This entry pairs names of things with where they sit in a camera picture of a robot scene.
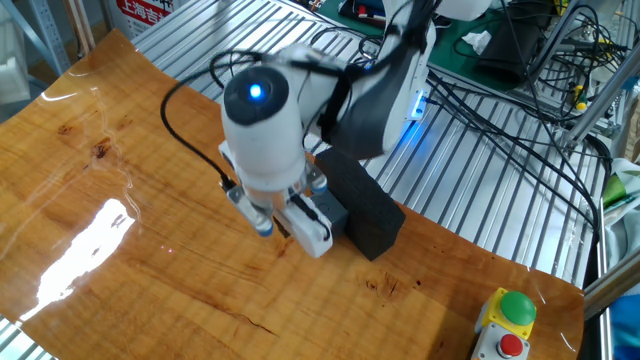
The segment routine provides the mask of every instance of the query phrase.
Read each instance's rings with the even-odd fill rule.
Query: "green button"
[[[509,291],[500,301],[500,310],[507,320],[516,325],[526,326],[536,320],[536,307],[527,295]]]

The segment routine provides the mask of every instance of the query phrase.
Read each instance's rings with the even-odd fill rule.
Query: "red button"
[[[507,334],[500,339],[500,350],[507,356],[519,356],[523,350],[522,341],[515,335]]]

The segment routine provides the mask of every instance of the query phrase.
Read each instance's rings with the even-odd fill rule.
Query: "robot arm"
[[[466,15],[452,16],[461,2]],[[467,20],[489,2],[447,0],[439,12]],[[390,151],[413,104],[427,93],[427,59],[435,42],[428,8],[439,3],[415,0],[394,7],[384,0],[387,13],[396,15],[387,26],[381,60],[369,70],[297,44],[229,82],[222,104],[227,140],[220,151],[240,185],[227,189],[227,197],[259,234],[271,234],[273,216],[311,256],[332,246],[331,223],[305,195],[307,188],[326,190],[327,181],[307,160],[304,135],[319,134],[355,159]]]

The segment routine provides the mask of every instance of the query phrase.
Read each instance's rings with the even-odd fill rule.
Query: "wooden table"
[[[113,32],[0,126],[0,313],[53,355],[465,359],[502,286],[538,307],[530,359],[576,358],[579,289],[411,210],[374,262],[256,236],[162,126],[174,83]],[[216,103],[185,89],[168,115],[224,163]]]

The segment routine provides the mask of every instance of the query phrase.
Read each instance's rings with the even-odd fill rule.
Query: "black rectangular object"
[[[535,55],[538,41],[543,39],[540,29],[549,26],[554,9],[551,0],[510,2],[507,12],[512,19],[513,30],[505,18],[482,52],[476,69],[508,82],[524,82],[526,68],[522,61],[528,63]],[[524,59],[520,59],[518,45]]]
[[[345,234],[374,260],[395,244],[406,215],[356,160],[331,148],[316,156],[329,191],[349,212]]]

